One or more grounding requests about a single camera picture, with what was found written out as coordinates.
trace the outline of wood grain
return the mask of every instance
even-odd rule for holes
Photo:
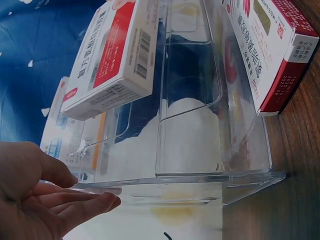
[[[293,0],[320,34],[320,1]],[[320,240],[320,49],[282,114],[266,119],[287,179],[223,209],[224,240]]]

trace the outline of blue bedsheet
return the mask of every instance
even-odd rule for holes
[[[0,141],[40,144],[61,77],[69,76],[96,9],[105,0],[2,0]]]

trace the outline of red and white medicine box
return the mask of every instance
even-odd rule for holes
[[[87,120],[152,93],[158,0],[109,0],[94,14],[67,85],[62,114]]]
[[[319,37],[290,0],[223,0],[239,44],[258,116],[279,113]]]

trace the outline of white medicine box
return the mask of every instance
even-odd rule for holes
[[[74,62],[62,114],[84,121],[152,94],[158,0],[111,0],[94,14]]]

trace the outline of black mark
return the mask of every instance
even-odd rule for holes
[[[163,234],[164,234],[169,240],[172,240],[172,238],[169,236],[168,233],[164,232]]]

